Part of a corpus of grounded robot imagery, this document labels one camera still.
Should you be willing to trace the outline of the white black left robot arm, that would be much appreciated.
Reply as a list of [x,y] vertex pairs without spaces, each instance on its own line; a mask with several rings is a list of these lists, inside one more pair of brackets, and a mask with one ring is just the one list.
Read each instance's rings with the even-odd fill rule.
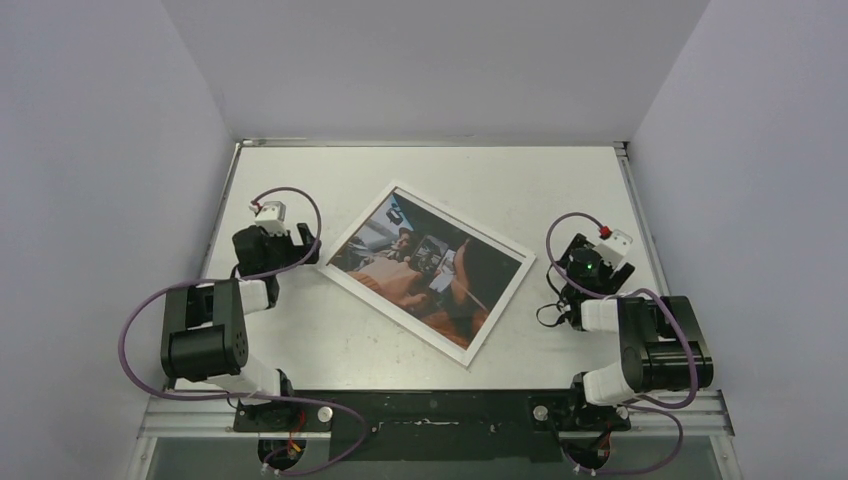
[[269,232],[249,226],[232,237],[237,264],[226,280],[184,286],[165,295],[160,363],[172,380],[210,382],[239,394],[237,415],[282,431],[301,425],[305,410],[291,397],[290,380],[251,355],[245,318],[276,306],[276,271],[317,262],[320,244],[309,226]]

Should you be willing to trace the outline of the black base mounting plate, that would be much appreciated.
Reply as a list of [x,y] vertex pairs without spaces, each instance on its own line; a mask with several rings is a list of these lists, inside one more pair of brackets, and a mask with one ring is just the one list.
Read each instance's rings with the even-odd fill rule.
[[316,404],[240,404],[239,433],[329,437],[330,454],[360,441],[350,461],[462,461],[526,458],[558,462],[561,447],[600,446],[631,422],[613,407],[588,404],[577,389],[305,390]]

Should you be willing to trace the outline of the aluminium front rail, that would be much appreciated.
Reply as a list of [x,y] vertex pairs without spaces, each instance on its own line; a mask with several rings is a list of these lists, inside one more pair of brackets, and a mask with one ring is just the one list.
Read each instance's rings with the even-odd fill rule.
[[[692,404],[672,410],[688,436],[728,436],[735,430],[719,391],[697,395]],[[172,401],[153,397],[143,416],[138,437],[142,438],[284,438],[285,431],[259,432],[235,429],[236,411],[224,400]],[[670,436],[676,432],[671,420],[654,413],[632,409],[629,435]]]

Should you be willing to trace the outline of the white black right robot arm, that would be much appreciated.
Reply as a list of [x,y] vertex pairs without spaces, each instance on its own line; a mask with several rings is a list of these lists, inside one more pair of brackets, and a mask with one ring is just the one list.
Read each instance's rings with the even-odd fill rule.
[[714,380],[712,355],[687,297],[622,294],[635,271],[624,260],[631,243],[620,231],[598,244],[576,234],[556,262],[569,278],[555,304],[558,324],[619,342],[618,360],[573,379],[565,414],[579,429],[622,427],[619,409],[627,402],[655,390],[703,389]]

